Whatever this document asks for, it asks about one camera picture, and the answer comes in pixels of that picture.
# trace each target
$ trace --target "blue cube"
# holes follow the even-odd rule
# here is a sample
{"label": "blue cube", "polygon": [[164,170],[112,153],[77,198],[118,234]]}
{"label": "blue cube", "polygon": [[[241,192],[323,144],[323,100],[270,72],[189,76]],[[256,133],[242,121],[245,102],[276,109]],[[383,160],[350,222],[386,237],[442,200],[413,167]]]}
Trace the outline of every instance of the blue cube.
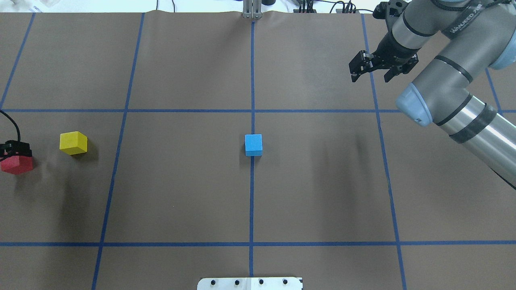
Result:
{"label": "blue cube", "polygon": [[246,156],[262,156],[262,134],[246,135]]}

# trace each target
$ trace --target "robot arm label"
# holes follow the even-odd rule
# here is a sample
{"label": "robot arm label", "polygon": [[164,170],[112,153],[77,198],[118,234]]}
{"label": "robot arm label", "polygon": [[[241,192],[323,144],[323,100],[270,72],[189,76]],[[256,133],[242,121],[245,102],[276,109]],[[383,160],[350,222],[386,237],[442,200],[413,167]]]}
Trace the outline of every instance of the robot arm label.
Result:
{"label": "robot arm label", "polygon": [[478,0],[473,0],[464,11],[445,29],[442,33],[447,38],[455,38],[459,33],[466,29],[485,9],[485,5]]}

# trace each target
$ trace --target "blue joint cap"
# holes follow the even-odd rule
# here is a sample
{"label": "blue joint cap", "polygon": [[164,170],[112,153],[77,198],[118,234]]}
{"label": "blue joint cap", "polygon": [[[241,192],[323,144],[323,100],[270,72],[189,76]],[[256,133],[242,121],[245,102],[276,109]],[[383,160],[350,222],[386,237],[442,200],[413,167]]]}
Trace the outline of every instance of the blue joint cap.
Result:
{"label": "blue joint cap", "polygon": [[501,70],[516,61],[516,31],[512,34],[509,44],[505,47],[504,51],[498,59],[493,62],[489,67],[495,70]]}
{"label": "blue joint cap", "polygon": [[262,134],[246,135],[246,156],[262,156]]}
{"label": "blue joint cap", "polygon": [[410,83],[396,100],[396,107],[420,126],[428,126],[432,115],[416,86]]}

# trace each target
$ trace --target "red block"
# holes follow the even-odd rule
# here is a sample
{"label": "red block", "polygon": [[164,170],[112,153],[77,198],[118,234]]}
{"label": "red block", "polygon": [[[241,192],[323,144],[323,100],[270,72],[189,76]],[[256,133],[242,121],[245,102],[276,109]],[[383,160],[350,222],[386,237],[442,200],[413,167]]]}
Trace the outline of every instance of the red block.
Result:
{"label": "red block", "polygon": [[20,174],[33,169],[32,157],[11,156],[0,162],[3,172]]}

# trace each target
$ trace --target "wire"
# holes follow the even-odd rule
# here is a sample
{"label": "wire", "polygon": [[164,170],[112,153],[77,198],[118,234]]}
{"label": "wire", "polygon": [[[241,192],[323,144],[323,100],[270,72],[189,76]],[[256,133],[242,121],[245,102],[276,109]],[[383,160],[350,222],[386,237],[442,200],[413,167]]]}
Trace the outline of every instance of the wire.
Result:
{"label": "wire", "polygon": [[326,2],[326,3],[336,3],[334,1],[326,1],[326,0],[314,0],[314,1],[317,1],[317,2]]}
{"label": "wire", "polygon": [[504,4],[509,4],[510,3],[510,2],[509,3],[506,3],[506,2],[507,2],[507,0],[496,0],[496,1],[492,2],[492,3],[487,4],[486,8],[490,8],[490,7],[493,7],[495,5],[502,4],[502,3],[504,3]]}
{"label": "wire", "polygon": [[351,8],[351,1],[349,1],[345,8],[342,9],[341,13],[348,13],[349,9]]}
{"label": "wire", "polygon": [[374,11],[369,10],[369,9],[353,9],[353,10],[351,10],[351,11],[350,11],[350,13],[353,13],[353,12],[355,12],[355,11],[369,11],[369,12],[371,12],[371,13],[374,13]]}
{"label": "wire", "polygon": [[314,11],[314,0],[310,0],[310,12],[315,13]]}
{"label": "wire", "polygon": [[464,6],[464,7],[450,7],[450,6],[446,6],[446,5],[443,5],[443,4],[439,3],[438,0],[431,0],[431,1],[432,1],[432,3],[434,5],[436,5],[440,9],[443,9],[443,10],[446,10],[446,11],[460,12],[460,11],[466,10],[466,7],[468,7],[473,0],[469,1],[466,4],[466,6]]}
{"label": "wire", "polygon": [[16,134],[18,135],[18,142],[20,142],[20,128],[18,128],[18,125],[16,124],[16,122],[11,118],[11,116],[9,116],[7,113],[5,113],[4,111],[0,110],[0,113],[4,116],[7,117],[7,119],[9,119],[9,121],[12,122],[12,124],[14,125],[14,127],[16,128]]}
{"label": "wire", "polygon": [[333,2],[333,6],[331,7],[330,9],[330,13],[333,11],[333,9],[335,8],[335,5],[339,4],[339,3],[342,3],[342,9],[344,10],[344,7],[346,5],[346,3],[344,3],[344,1],[337,1],[337,2]]}

